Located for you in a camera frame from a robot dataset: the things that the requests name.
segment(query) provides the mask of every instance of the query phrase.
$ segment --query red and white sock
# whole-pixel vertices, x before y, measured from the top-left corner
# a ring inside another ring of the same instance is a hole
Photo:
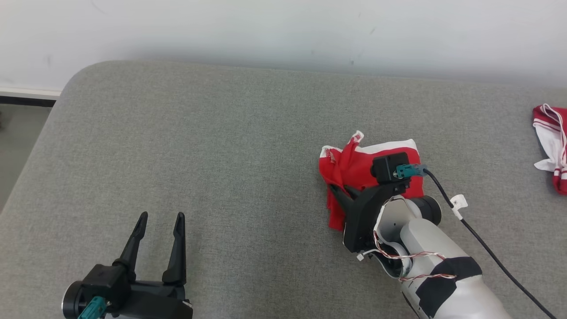
[[[366,187],[376,186],[378,182],[370,174],[372,160],[375,157],[389,154],[406,152],[409,163],[421,164],[420,155],[413,140],[387,142],[362,148],[358,144],[363,138],[364,134],[357,131],[350,138],[344,149],[333,146],[323,147],[319,156],[319,172],[323,176],[325,183],[335,184],[341,188],[344,185],[348,185],[359,191]],[[422,197],[423,195],[423,177],[412,177],[409,188],[403,196],[414,198]],[[329,227],[342,231],[345,223],[345,213],[330,190],[327,190],[327,208],[331,210]]]
[[[567,195],[567,108],[547,104],[534,108],[534,127],[539,142],[549,157],[534,166],[553,172],[553,186],[559,194]]]

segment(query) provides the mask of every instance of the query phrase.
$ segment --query cable connector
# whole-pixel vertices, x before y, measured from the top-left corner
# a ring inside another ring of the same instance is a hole
[[[78,319],[98,319],[106,311],[107,302],[104,298],[95,296],[88,306],[83,310]]]
[[[425,176],[424,169],[427,169],[427,165],[420,164],[408,164],[408,165],[398,165],[396,171],[393,172],[394,177],[397,178],[407,178],[412,176]]]

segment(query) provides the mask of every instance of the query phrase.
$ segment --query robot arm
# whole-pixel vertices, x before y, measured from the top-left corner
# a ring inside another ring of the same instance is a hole
[[[511,318],[484,284],[480,266],[432,222],[412,219],[401,229],[400,239],[408,254],[435,251],[445,257],[414,258],[408,277],[456,275],[454,279],[416,278],[401,282],[401,291],[419,318]]]
[[[511,318],[484,284],[482,271],[437,225],[439,204],[431,197],[404,199],[409,178],[396,176],[405,153],[376,158],[371,174],[379,185],[362,192],[331,186],[346,213],[344,245],[358,259],[377,259],[399,279],[401,291],[419,318]]]

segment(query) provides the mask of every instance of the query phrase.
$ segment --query gray table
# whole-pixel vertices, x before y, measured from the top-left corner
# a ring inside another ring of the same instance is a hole
[[[408,318],[372,261],[327,227],[323,145],[415,139],[422,161],[509,270],[567,316],[567,198],[531,110],[567,91],[169,62],[79,72],[50,114],[0,215],[2,318],[61,318],[66,287],[110,264],[150,212],[138,277],[159,280],[187,216],[195,318]],[[426,194],[441,198],[430,181]],[[543,314],[445,210],[440,227],[516,318]]]

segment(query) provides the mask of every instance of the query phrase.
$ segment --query floor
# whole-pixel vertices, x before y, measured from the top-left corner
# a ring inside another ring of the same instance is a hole
[[[51,108],[0,104],[0,213]]]

